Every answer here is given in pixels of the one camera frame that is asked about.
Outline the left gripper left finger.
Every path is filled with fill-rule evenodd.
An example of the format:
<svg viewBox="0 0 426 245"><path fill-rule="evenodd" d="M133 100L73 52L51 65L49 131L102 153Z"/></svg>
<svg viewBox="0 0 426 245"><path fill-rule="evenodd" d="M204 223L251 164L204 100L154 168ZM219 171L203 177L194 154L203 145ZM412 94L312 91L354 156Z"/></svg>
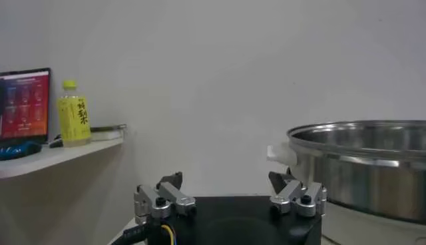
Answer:
<svg viewBox="0 0 426 245"><path fill-rule="evenodd" d="M183 173L163 176L156 186L138 185L134 193L134 219L138 225L151 220L166 220L176 215L196 215L196 199L181 192Z"/></svg>

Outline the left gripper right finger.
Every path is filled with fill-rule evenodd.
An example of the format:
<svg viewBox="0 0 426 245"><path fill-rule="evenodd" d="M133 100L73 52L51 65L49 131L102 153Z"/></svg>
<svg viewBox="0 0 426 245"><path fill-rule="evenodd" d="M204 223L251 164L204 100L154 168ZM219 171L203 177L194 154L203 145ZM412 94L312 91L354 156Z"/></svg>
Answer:
<svg viewBox="0 0 426 245"><path fill-rule="evenodd" d="M318 182L305 186L291 174L269 172L268 178L275 194L270 197L271 207L284 215L294 211L301 217L323 216L327 202L327 189Z"/></svg>

